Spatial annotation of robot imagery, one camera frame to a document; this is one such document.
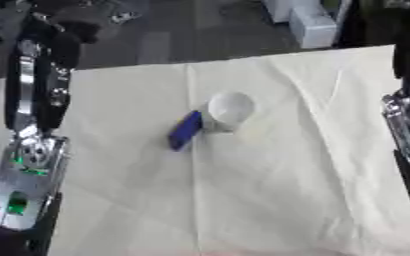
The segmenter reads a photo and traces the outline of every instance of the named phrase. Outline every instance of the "cloth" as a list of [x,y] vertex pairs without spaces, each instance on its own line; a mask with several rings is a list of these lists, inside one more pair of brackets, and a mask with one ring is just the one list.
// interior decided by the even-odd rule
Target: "cloth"
[[[50,255],[410,255],[381,116],[391,63],[379,47],[77,72]],[[225,91],[257,104],[240,130],[169,150],[176,122]]]

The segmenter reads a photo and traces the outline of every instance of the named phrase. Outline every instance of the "white box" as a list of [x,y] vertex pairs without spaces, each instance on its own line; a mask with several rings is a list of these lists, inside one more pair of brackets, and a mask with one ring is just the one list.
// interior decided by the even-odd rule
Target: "white box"
[[286,22],[292,10],[292,2],[296,0],[263,0],[273,23]]
[[330,47],[337,34],[336,23],[321,5],[294,6],[289,26],[303,49]]

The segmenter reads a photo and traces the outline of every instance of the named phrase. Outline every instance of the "green light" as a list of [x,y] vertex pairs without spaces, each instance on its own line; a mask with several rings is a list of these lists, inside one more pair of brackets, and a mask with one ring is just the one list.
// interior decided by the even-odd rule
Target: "green light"
[[47,173],[43,170],[24,169],[23,171],[26,172],[26,173],[29,173],[29,174],[37,175],[37,176],[46,176],[47,175]]
[[9,214],[23,215],[27,205],[28,201],[25,196],[20,192],[14,192],[9,198],[7,212]]
[[14,161],[15,161],[17,164],[23,164],[23,157],[17,157],[16,159],[14,159]]

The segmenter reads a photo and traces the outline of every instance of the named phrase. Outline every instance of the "white tablecloth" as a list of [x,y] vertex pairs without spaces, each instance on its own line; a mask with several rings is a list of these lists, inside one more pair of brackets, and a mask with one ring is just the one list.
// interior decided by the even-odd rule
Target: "white tablecloth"
[[[79,71],[59,133],[73,152],[52,256],[410,255],[410,200],[381,97],[391,47]],[[213,94],[256,113],[173,152]],[[4,128],[0,86],[0,154]]]

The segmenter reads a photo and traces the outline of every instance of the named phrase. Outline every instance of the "table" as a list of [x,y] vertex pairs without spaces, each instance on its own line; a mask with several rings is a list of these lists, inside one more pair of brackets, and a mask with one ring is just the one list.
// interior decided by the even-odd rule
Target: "table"
[[[410,255],[410,200],[381,97],[391,47],[79,71],[51,255]],[[0,154],[10,133],[2,120]],[[168,149],[213,94],[256,113],[233,135]]]

